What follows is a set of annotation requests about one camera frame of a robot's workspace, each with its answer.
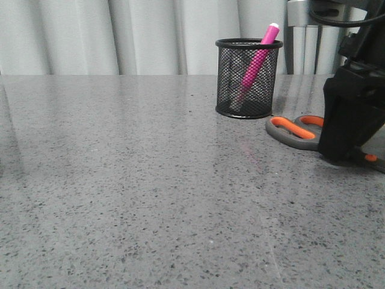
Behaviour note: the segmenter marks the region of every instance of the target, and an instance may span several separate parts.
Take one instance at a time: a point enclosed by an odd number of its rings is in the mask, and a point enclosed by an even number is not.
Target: scissor handle
[[[319,131],[312,131],[281,116],[274,116],[266,120],[266,131],[276,140],[296,149],[317,151]]]

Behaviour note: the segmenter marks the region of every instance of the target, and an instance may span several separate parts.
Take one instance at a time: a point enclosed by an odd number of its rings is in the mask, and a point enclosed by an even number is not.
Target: curtain fold
[[[262,38],[276,22],[277,39],[286,40],[286,6],[284,0],[0,0],[0,73],[217,74],[217,39]],[[331,73],[335,29],[322,29],[329,39],[321,49],[314,49],[316,29],[307,30],[295,63],[301,73]],[[278,74],[288,72],[288,45],[280,49]]]

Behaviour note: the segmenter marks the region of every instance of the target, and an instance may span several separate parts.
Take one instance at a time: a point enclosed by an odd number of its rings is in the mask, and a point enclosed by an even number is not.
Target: black device
[[[309,12],[314,21],[360,27],[343,39],[339,54],[347,60],[325,82],[324,126],[318,145],[318,151],[332,161],[349,160],[385,124],[385,0],[314,2],[317,5],[310,4]],[[358,22],[330,20],[328,15],[335,13],[328,9],[332,3],[365,10],[366,17]]]

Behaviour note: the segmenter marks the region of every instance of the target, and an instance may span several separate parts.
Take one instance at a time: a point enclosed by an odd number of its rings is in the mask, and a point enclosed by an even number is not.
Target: scissors
[[[274,116],[265,123],[267,133],[276,140],[305,151],[318,151],[323,125],[323,117],[311,115],[299,116],[294,122],[282,116]],[[353,148],[349,158],[357,164],[385,173],[385,160],[366,154],[360,148]]]

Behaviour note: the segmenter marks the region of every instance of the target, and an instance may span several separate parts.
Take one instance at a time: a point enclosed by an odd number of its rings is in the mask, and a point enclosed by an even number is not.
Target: pink marker
[[[265,36],[263,37],[261,44],[273,44],[277,35],[279,33],[279,26],[276,23],[272,23],[266,30]],[[241,109],[243,100],[245,98],[246,93],[251,89],[255,79],[257,78],[258,72],[263,66],[263,62],[265,61],[267,55],[269,53],[268,49],[260,49],[258,50],[250,65],[247,68],[245,76],[242,80],[242,89],[241,94],[235,98],[230,104],[230,108],[235,111],[239,111]]]

